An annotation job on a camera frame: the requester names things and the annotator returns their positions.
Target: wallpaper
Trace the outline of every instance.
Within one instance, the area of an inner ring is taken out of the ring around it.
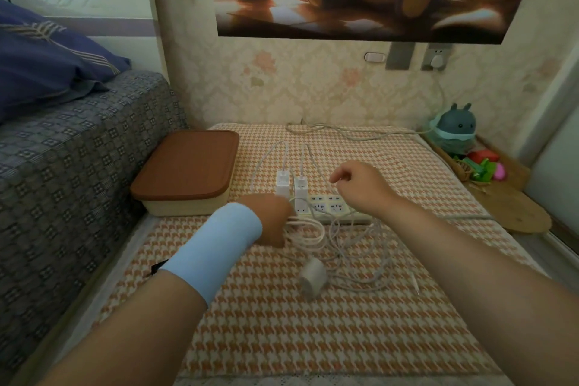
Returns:
[[[523,0],[500,46],[456,45],[442,73],[367,63],[390,43],[218,37],[213,0],[156,0],[171,83],[191,124],[423,124],[443,104],[473,104],[479,133],[515,136],[573,45],[578,0]],[[444,90],[437,88],[436,78]]]

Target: orange and white patterned fabric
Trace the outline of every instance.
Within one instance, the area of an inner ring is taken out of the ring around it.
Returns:
[[[299,170],[300,145],[307,142],[324,176],[319,177],[306,157],[305,175],[311,194],[328,193],[325,179],[331,171],[346,160],[359,159],[379,168],[397,192],[436,214],[486,214],[442,161],[414,135],[354,142],[327,129],[295,136],[282,125],[221,124],[215,128],[233,130],[241,136],[231,200],[249,192],[255,166],[275,142],[289,142],[288,167],[294,172]],[[280,146],[258,171],[255,192],[273,192],[282,159]],[[161,219],[118,282],[95,325],[146,280],[151,265],[175,253],[206,219]],[[452,223],[477,240],[535,266],[494,221]],[[330,286],[318,300],[306,302],[298,287],[299,263],[274,250],[251,248],[233,268],[199,324],[184,359],[182,375],[500,373],[443,291],[407,249],[401,250],[393,257],[388,289],[356,293]],[[366,267],[372,267],[372,262],[360,264],[360,271],[371,271]],[[407,266],[416,276],[420,295],[413,288]]]

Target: hand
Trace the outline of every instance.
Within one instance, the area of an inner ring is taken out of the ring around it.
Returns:
[[[283,229],[289,217],[295,215],[289,200],[275,194],[248,194],[237,200],[249,207],[259,218],[262,234],[255,242],[260,246],[283,248]]]
[[[329,177],[348,206],[364,214],[381,218],[389,201],[398,195],[372,165],[359,161],[341,164]]]

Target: power strip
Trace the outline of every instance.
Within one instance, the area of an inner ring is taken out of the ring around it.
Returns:
[[[338,219],[341,224],[371,224],[372,216],[353,212],[344,199],[339,195],[310,195],[309,203],[315,208],[315,216],[309,207],[296,210],[298,218],[315,219],[322,224],[330,224],[334,218]]]

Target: light blue wristband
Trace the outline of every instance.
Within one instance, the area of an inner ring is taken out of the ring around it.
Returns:
[[[216,210],[161,269],[180,277],[209,305],[261,232],[261,221],[249,207],[229,203]]]

